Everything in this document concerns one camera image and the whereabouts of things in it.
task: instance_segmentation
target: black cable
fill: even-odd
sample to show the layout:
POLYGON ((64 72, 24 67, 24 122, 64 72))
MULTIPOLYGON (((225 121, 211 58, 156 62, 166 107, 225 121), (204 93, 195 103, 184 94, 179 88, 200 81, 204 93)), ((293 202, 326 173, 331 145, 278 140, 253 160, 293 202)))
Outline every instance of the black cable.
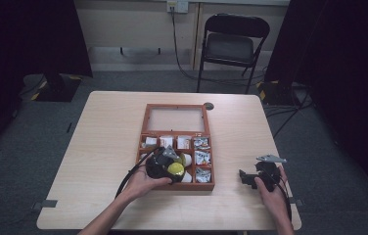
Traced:
POLYGON ((282 182, 284 183, 285 185, 285 188, 286 188, 286 191, 281 187, 281 185, 279 184, 279 182, 276 182, 276 180, 272 177, 271 174, 269 174, 266 169, 263 167, 261 169, 263 172, 265 172, 267 174, 267 176, 275 183, 275 185, 279 188, 279 190, 281 190, 282 194, 283 194, 283 197, 284 197, 284 200, 285 200, 285 205, 287 207, 287 213, 288 213, 288 217, 289 217, 289 220, 292 221, 292 208, 291 208, 291 203, 289 201, 289 194, 288 194, 288 189, 285 185, 285 181, 282 179, 281 176, 279 176, 280 180, 282 180, 282 182))
POLYGON ((116 196, 115 198, 117 198, 117 196, 119 196, 119 194, 122 192, 123 187, 125 187, 126 182, 128 182, 129 178, 132 176, 132 174, 135 173, 135 171, 141 166, 141 163, 146 160, 155 150, 159 150, 162 147, 156 147, 154 148, 151 152, 149 152, 147 155, 145 155, 138 164, 136 164, 132 169, 130 169, 128 171, 128 173, 126 174, 126 176, 123 178, 122 182, 119 185, 119 188, 117 188, 117 192, 116 192, 116 196))
MULTIPOLYGON (((311 93, 311 87, 310 86, 304 86, 303 88, 306 88, 307 90, 307 93, 305 95, 305 98, 307 98, 309 96, 309 94, 311 93)), ((291 92, 291 98, 292 98, 292 101, 293 101, 293 105, 266 105, 264 104, 264 109, 296 109, 297 108, 297 105, 295 105, 295 97, 294 97, 294 92, 291 92)))
POLYGON ((281 127, 279 127, 279 129, 275 132, 275 134, 273 135, 273 139, 276 138, 276 136, 279 134, 279 132, 284 128, 284 126, 288 123, 288 121, 297 113, 299 112, 299 110, 302 109, 303 105, 305 104, 306 98, 309 95, 309 90, 306 91, 306 95, 303 98, 302 102, 300 103, 299 107, 294 111, 293 114, 291 114, 287 120, 285 120, 285 122, 281 125, 281 127))
MULTIPOLYGON (((198 77, 194 77, 194 76, 188 74, 181 67, 181 64, 180 64, 179 59, 178 59, 177 37, 176 37, 176 34, 175 34, 175 9, 174 9, 174 7, 169 7, 169 10, 171 12, 171 18, 172 18, 172 27, 173 27, 173 35, 174 35, 174 37, 173 37, 173 39, 174 39, 174 51, 175 51, 175 59, 177 61, 177 66, 178 66, 179 70, 181 71, 181 73, 184 74, 184 76, 186 76, 186 77, 188 77, 192 80, 198 80, 199 79, 198 77)), ((263 74, 262 75, 254 76, 253 79, 264 77, 264 70, 266 68, 267 67, 263 68, 263 70, 262 70, 263 74)), ((246 81, 248 79, 243 78, 243 79, 221 79, 221 80, 217 80, 217 79, 203 78, 203 80, 215 82, 215 83, 218 83, 218 84, 246 86, 246 84, 241 84, 241 83, 237 83, 237 82, 233 82, 233 81, 237 81, 237 80, 246 81)), ((263 79, 256 82, 256 83, 254 83, 254 84, 251 84, 251 86, 257 85, 258 83, 260 83, 262 81, 263 81, 263 79)))
POLYGON ((290 112, 293 112, 293 111, 296 111, 297 110, 296 108, 293 108, 293 107, 286 108, 286 109, 289 109, 289 110, 281 111, 281 112, 273 113, 273 114, 270 114, 270 113, 272 113, 272 111, 269 111, 269 113, 266 114, 266 118, 270 118, 272 116, 281 115, 281 114, 285 114, 285 113, 290 113, 290 112))
MULTIPOLYGON (((324 6, 322 7, 322 10, 320 11, 320 13, 319 13, 319 15, 318 15, 318 18, 317 18, 317 20, 316 20, 316 22, 317 23, 319 23, 320 22, 320 18, 321 18, 321 16, 322 16, 322 14, 324 13, 324 10, 325 10, 325 8, 327 7, 327 4, 328 4, 328 1, 326 1, 325 3, 324 3, 324 6)), ((317 27, 317 24, 313 27, 313 29, 312 29, 312 31, 310 32, 310 34, 309 34, 309 37, 308 38, 312 38, 312 36, 313 36, 313 34, 315 33, 315 30, 316 30, 316 27, 317 27)), ((301 59, 299 60, 299 62, 300 63, 302 63, 302 61, 303 61, 303 58, 305 57, 305 54, 306 54, 306 51, 307 51, 307 48, 309 47, 309 44, 310 44, 310 40, 307 40, 307 42, 306 42, 306 45, 304 46, 304 49, 302 50, 302 53, 301 53, 301 55, 300 55, 300 57, 301 57, 301 59)), ((296 68, 296 71, 295 71, 295 76, 297 76, 297 74, 298 74, 298 72, 299 72, 299 66, 297 66, 297 68, 296 68)), ((275 135, 273 136, 273 138, 275 138, 276 137, 276 135, 279 133, 279 131, 282 129, 282 127, 298 112, 299 110, 296 110, 288 119, 287 119, 287 121, 285 121, 285 123, 278 129, 278 131, 275 133, 275 135)))

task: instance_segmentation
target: tennis ball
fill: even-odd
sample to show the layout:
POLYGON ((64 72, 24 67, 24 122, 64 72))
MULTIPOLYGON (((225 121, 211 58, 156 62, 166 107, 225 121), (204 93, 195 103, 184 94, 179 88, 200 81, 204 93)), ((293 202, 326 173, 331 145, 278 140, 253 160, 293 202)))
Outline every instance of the tennis ball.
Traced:
POLYGON ((167 171, 173 175, 183 175, 184 174, 184 165, 179 163, 173 163, 168 166, 167 171))

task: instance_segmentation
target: wooden table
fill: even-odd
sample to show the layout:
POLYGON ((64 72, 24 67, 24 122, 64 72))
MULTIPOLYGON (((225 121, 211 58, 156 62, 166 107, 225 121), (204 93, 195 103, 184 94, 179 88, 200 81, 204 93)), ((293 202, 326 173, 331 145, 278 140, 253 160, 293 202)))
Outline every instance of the wooden table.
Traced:
MULTIPOLYGON (((47 197, 58 203, 42 209, 37 226, 81 229, 114 199, 134 166, 147 104, 205 102, 214 104, 207 112, 214 148, 213 191, 151 191, 128 206, 114 229, 275 229, 258 192, 239 177, 239 169, 255 173, 256 157, 279 156, 256 96, 115 91, 90 94, 47 197)), ((292 210, 294 228, 299 229, 296 205, 292 210)))

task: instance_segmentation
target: wooden box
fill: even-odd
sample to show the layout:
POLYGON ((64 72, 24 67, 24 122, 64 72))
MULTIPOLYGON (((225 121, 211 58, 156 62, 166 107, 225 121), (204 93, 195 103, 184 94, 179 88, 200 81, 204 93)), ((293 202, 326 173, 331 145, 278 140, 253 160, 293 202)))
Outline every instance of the wooden box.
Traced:
POLYGON ((147 105, 136 163, 155 147, 171 143, 177 155, 183 153, 191 156, 191 164, 186 166, 185 170, 192 176, 192 180, 186 183, 177 182, 165 185, 157 189, 211 191, 214 188, 214 157, 207 110, 204 105, 147 105), (209 178, 203 174, 208 172, 210 173, 209 178))

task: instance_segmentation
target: gray carpet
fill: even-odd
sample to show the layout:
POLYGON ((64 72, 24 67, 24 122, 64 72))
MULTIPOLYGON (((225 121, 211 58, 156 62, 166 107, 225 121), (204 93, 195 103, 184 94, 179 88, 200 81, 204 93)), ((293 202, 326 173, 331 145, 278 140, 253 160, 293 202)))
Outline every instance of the gray carpet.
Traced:
MULTIPOLYGON (((207 71, 205 75, 240 78, 238 71, 207 71)), ((40 78, 26 77, 25 89, 40 78)), ((32 102, 34 90, 23 95, 20 112, 0 136, 0 234, 77 233, 39 230, 39 211, 31 206, 47 197, 90 92, 195 92, 196 86, 196 81, 179 71, 101 71, 95 72, 94 78, 83 79, 71 103, 32 102)), ((243 93, 244 87, 204 82, 202 92, 243 93)), ((254 87, 251 93, 257 93, 254 87)), ((299 91, 299 97, 303 97, 303 91, 299 91)), ((269 114, 286 110, 264 108, 269 114)), ((290 114, 268 119, 273 133, 290 114)), ((275 142, 281 157, 289 160, 285 169, 295 197, 304 202, 299 207, 302 229, 297 234, 368 234, 368 179, 352 156, 334 144, 329 123, 316 109, 298 112, 275 142)))

